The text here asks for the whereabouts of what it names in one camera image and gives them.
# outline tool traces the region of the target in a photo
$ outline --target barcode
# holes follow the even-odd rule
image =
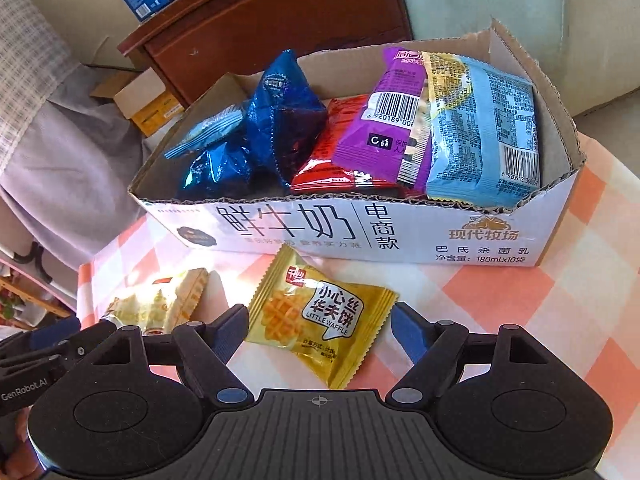
[[[375,92],[369,98],[369,106],[364,111],[362,118],[409,130],[414,126],[418,101],[416,96],[409,94]]]
[[[409,138],[400,162],[400,171],[398,171],[398,179],[396,180],[398,184],[411,188],[415,186],[430,137],[431,103],[429,101],[429,85],[425,81],[415,113],[414,127],[409,132]]]
[[[144,18],[149,13],[151,13],[151,9],[149,9],[149,6],[147,4],[142,4],[136,9],[136,14],[140,18]]]
[[[531,150],[514,148],[503,142],[500,145],[500,168],[502,178],[532,186],[540,185],[538,154]]]

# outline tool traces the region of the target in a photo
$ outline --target brand logo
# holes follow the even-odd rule
[[[422,53],[415,52],[413,50],[399,50],[394,57],[394,60],[400,59],[400,63],[414,63],[423,64]]]
[[[178,234],[185,240],[190,241],[192,244],[198,244],[205,247],[213,247],[218,244],[213,236],[192,227],[180,227],[178,229]]]
[[[326,397],[323,397],[322,395],[318,395],[317,397],[314,397],[313,399],[311,399],[310,402],[312,402],[316,406],[324,406],[326,403],[330,401]]]
[[[367,144],[375,148],[382,148],[383,150],[391,150],[391,144],[394,140],[391,137],[387,137],[380,134],[369,134]]]
[[[326,327],[322,340],[351,337],[364,303],[360,298],[329,282],[317,282],[316,292],[302,310],[302,317]]]
[[[291,285],[295,285],[295,286],[305,286],[305,277],[306,277],[306,270],[304,269],[299,269],[298,267],[289,267],[289,269],[287,269],[287,275],[284,278],[284,280],[287,283],[290,283]]]
[[[33,390],[37,390],[43,386],[47,386],[49,383],[46,379],[40,379],[39,381],[34,381],[31,384],[27,384],[26,386],[22,386],[20,388],[16,388],[12,392],[8,392],[7,394],[0,395],[0,399],[2,400],[11,400],[20,397],[21,395],[32,392]]]
[[[460,229],[449,231],[450,240],[517,240],[520,231],[496,216],[472,217]]]

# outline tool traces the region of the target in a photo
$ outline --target orange and white checkered cloth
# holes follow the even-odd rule
[[[472,332],[522,325],[607,401],[614,431],[598,471],[607,480],[640,478],[640,180],[599,143],[587,153],[568,211],[539,267],[384,264],[314,259],[329,276],[400,293],[429,320],[452,319]],[[273,256],[190,250],[149,216],[81,267],[78,317],[104,313],[118,291],[155,275],[212,271],[197,319],[248,304]],[[290,352],[244,343],[229,363],[254,394],[262,388],[322,388]],[[386,392],[411,362],[386,327],[350,388]]]

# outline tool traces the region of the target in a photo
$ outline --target light blue snack bag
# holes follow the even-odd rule
[[[213,117],[196,124],[176,146],[164,153],[164,158],[175,158],[185,153],[200,152],[214,142],[224,139],[240,126],[244,118],[242,105],[231,105]]]
[[[511,208],[539,189],[531,83],[464,56],[422,56],[433,141],[427,196]]]

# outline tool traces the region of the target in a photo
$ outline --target waffle image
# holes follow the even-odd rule
[[[277,341],[282,346],[295,342],[302,332],[302,309],[305,304],[296,301],[296,296],[286,296],[277,290],[264,305],[262,325],[264,338]]]

